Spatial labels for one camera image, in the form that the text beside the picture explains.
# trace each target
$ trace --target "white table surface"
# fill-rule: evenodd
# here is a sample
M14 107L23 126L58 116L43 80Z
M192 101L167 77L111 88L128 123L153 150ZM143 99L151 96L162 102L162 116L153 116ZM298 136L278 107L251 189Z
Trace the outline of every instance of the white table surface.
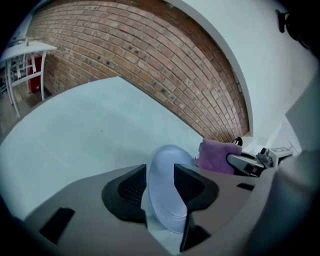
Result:
M66 185L148 164L174 144L194 156L202 137L120 77L67 90L34 109L0 145L0 193L22 220Z
M16 44L10 48L7 48L3 51L2 56L0 58L0 62L12 59L16 56L37 53L43 51L52 51L56 50L57 47L46 44L44 42L39 41L31 41L27 46L26 43Z

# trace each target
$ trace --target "table leg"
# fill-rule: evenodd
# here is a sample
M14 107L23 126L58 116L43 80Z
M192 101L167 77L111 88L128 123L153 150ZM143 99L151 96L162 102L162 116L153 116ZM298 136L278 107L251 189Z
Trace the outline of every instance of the table leg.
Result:
M42 53L42 59L41 59L41 75L40 75L40 85L41 85L41 98L44 101L45 100L45 93L44 93L44 69L45 69L45 58L46 58L47 52L44 51Z
M8 81L8 75L7 75L7 65L4 65L4 76L5 76L5 86L6 86L6 92L8 93L8 97L9 97L9 101L10 104L12 105L12 99L11 99L11 93L10 93L10 89L9 89L9 81Z
M10 91L10 94L11 94L11 99L12 99L12 102L13 102L13 106L14 106L14 109L15 109L17 117L20 118L19 109L18 109L18 106L17 106L17 103L16 103L14 90L12 88L12 83L11 83L11 59L9 59L9 60L7 60L5 62L5 70L6 70L6 74L7 74L7 77L8 77L8 86L9 86L9 91Z

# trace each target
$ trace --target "wooden floor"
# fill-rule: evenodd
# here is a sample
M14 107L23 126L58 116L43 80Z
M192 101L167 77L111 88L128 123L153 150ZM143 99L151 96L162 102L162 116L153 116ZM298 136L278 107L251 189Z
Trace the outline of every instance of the wooden floor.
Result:
M20 116L23 118L31 109L41 102L41 93L29 93L26 83L13 88L14 96ZM0 142L4 136L17 123L18 117L13 105L10 104L8 92L5 91L0 94Z

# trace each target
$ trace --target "white tabletop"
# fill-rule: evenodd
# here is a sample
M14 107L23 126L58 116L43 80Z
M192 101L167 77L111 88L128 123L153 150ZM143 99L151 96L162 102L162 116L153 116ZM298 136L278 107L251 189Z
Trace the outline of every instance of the white tabletop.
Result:
M89 82L44 102L0 145L0 193L24 219L66 185L148 164L174 144L194 156L202 137L120 77Z
M46 44L44 42L39 41L31 41L27 46L26 43L16 44L12 47L5 49L2 53L0 58L0 62L12 59L16 56L30 54L30 53L37 53L43 51L52 51L56 50L57 47Z

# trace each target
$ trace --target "purple towel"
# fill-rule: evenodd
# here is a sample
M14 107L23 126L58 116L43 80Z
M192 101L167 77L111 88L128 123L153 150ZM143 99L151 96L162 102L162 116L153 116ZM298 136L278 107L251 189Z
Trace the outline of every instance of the purple towel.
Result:
M223 174L234 174L234 168L228 164L227 155L240 155L241 146L233 143L222 143L204 138L196 165L202 169Z

